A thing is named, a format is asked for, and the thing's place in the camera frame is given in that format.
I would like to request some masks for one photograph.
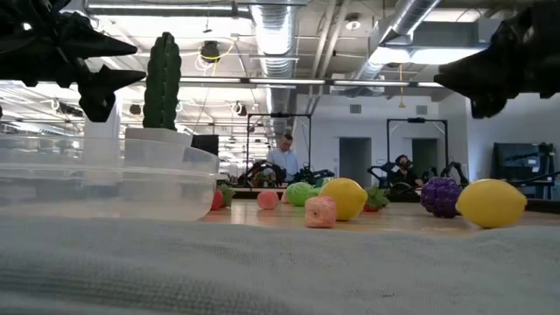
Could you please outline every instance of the clear plastic bin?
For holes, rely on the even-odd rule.
[[[0,136],[0,214],[193,221],[219,159],[176,144]]]

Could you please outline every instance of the gray fabric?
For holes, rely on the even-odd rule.
[[[560,228],[0,218],[2,314],[560,314]]]

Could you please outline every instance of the black frame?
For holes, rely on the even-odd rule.
[[[387,162],[391,160],[391,143],[390,143],[390,125],[391,122],[406,123],[442,123],[444,125],[445,139],[445,165],[449,165],[449,138],[447,137],[447,120],[446,119],[425,119],[425,118],[389,118],[387,120]]]
[[[310,114],[283,114],[283,113],[272,113],[272,114],[247,114],[247,148],[245,155],[245,172],[249,171],[249,136],[251,128],[251,117],[270,117],[270,118],[288,118],[288,117],[307,117],[309,119],[309,146],[307,147],[307,160],[309,166],[312,165],[312,116]]]

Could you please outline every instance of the seated person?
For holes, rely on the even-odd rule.
[[[391,182],[394,183],[407,183],[412,187],[422,187],[424,184],[420,178],[410,169],[410,161],[404,154],[400,155],[395,160],[396,165],[399,167],[398,171],[393,173]]]
[[[280,139],[278,147],[269,152],[267,161],[280,166],[286,170],[286,183],[294,180],[294,175],[298,172],[298,159],[296,154],[290,150],[293,138],[289,134],[285,134]]]

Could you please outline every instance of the yellow lemon toy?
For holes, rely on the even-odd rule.
[[[481,228],[502,228],[517,223],[527,199],[515,187],[498,179],[482,179],[468,185],[456,208]]]
[[[336,220],[349,221],[363,210],[368,193],[360,184],[348,178],[336,178],[326,183],[318,194],[336,201]]]

